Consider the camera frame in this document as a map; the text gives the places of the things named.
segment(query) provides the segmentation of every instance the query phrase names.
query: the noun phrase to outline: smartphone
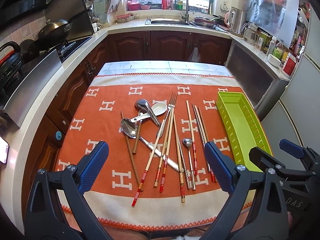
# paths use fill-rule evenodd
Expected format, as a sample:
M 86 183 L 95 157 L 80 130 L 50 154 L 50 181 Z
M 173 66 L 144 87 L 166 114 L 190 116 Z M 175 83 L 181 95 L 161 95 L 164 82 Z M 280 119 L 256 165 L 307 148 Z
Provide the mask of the smartphone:
M 0 137 L 0 163 L 7 164 L 9 153 L 9 144 Z

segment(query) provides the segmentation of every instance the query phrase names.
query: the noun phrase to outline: refrigerator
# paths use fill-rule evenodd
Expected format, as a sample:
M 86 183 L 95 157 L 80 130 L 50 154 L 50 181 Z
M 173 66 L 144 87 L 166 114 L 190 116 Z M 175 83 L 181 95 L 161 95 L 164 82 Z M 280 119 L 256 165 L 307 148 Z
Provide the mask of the refrigerator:
M 275 158 L 286 168 L 304 170 L 279 148 L 281 139 L 320 153 L 320 21 L 313 9 L 305 51 L 284 93 L 262 121 Z

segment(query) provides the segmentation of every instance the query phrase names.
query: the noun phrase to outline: metal fork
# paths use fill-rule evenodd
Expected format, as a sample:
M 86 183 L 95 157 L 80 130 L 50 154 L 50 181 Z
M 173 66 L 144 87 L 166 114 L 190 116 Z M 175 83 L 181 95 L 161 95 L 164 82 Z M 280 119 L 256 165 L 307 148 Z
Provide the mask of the metal fork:
M 165 122 L 166 122 L 167 119 L 168 119 L 169 113 L 170 113 L 171 109 L 174 108 L 174 106 L 175 106 L 175 104 L 176 104 L 177 97 L 178 97 L 178 94 L 176 94 L 176 93 L 172 93 L 172 95 L 171 95 L 171 97 L 170 97 L 170 101 L 169 101 L 169 104 L 168 104 L 167 115 L 165 116 L 165 119 L 164 119 L 164 126 L 163 126 L 162 128 L 160 128 L 159 131 L 157 132 L 157 136 L 158 136 L 158 134 L 160 133 L 160 138 L 161 138 L 161 136 L 163 135 L 163 131 L 164 131 L 164 127 L 165 127 Z

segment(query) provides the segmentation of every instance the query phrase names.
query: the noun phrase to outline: screw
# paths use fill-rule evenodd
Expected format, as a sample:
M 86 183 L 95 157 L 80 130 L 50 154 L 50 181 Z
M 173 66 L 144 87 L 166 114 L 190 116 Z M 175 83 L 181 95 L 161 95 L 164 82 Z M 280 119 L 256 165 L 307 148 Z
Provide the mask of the screw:
M 44 172 L 45 172 L 45 169 L 43 169 L 43 168 L 38 170 L 38 174 L 44 174 Z
M 245 166 L 242 165 L 242 164 L 239 164 L 239 165 L 237 165 L 237 169 L 238 169 L 239 171 L 244 171 L 244 170 L 245 170 Z
M 269 169 L 268 169 L 268 172 L 269 172 L 270 174 L 272 174 L 272 175 L 276 173 L 275 169 L 273 169 L 273 168 L 269 168 Z
M 68 170 L 68 171 L 74 171 L 75 169 L 76 169 L 76 166 L 73 165 L 73 164 L 71 164 L 71 165 L 69 165 L 69 166 L 67 167 L 67 170 Z

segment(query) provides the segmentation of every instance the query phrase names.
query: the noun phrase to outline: green plastic tray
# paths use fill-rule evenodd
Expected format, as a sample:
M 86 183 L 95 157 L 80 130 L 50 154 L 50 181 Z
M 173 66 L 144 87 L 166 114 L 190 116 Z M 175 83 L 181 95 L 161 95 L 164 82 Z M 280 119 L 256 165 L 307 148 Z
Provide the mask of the green plastic tray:
M 272 156 L 268 140 L 254 109 L 243 93 L 218 92 L 217 107 L 226 128 L 236 164 L 261 171 L 249 160 L 251 148 L 258 146 Z

